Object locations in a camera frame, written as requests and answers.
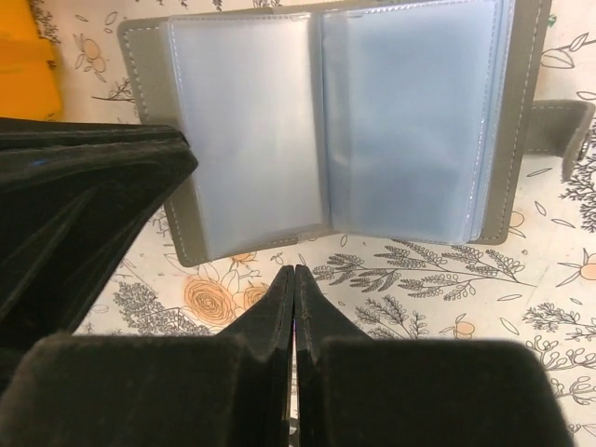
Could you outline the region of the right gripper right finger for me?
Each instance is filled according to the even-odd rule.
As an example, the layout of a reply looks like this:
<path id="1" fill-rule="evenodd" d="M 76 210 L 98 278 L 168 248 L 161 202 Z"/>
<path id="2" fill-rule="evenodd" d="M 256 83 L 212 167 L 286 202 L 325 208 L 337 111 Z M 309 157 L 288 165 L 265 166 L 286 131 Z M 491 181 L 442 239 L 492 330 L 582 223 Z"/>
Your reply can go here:
<path id="1" fill-rule="evenodd" d="M 538 356 L 506 340 L 374 339 L 295 269 L 303 446 L 591 446 Z"/>

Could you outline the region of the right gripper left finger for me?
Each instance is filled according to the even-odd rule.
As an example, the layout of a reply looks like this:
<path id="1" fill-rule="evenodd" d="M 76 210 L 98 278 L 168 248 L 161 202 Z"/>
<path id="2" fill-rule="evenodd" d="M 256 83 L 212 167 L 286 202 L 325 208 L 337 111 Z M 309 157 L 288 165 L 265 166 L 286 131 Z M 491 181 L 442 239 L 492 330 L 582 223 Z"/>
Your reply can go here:
<path id="1" fill-rule="evenodd" d="M 294 278 L 213 336 L 42 339 L 2 395 L 2 444 L 287 445 Z"/>

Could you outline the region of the grey card holder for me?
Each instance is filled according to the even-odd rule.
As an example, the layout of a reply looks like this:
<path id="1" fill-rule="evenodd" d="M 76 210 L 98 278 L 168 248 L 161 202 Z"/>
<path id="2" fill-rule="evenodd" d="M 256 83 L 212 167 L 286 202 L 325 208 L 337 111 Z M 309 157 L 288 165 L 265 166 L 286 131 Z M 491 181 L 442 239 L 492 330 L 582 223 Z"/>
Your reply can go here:
<path id="1" fill-rule="evenodd" d="M 539 101 L 547 1 L 339 1 L 123 21 L 140 120 L 198 165 L 166 201 L 196 266 L 336 233 L 500 244 L 522 158 L 569 179 L 593 104 Z"/>

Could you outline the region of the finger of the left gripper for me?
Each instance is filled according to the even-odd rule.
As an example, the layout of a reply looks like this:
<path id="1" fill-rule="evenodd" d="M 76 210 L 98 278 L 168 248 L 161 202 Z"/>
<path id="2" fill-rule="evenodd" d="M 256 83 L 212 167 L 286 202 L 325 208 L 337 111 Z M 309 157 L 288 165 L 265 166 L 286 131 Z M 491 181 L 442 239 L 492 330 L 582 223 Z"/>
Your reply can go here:
<path id="1" fill-rule="evenodd" d="M 197 165 L 177 129 L 1 121 L 1 382 L 74 332 L 147 221 Z"/>

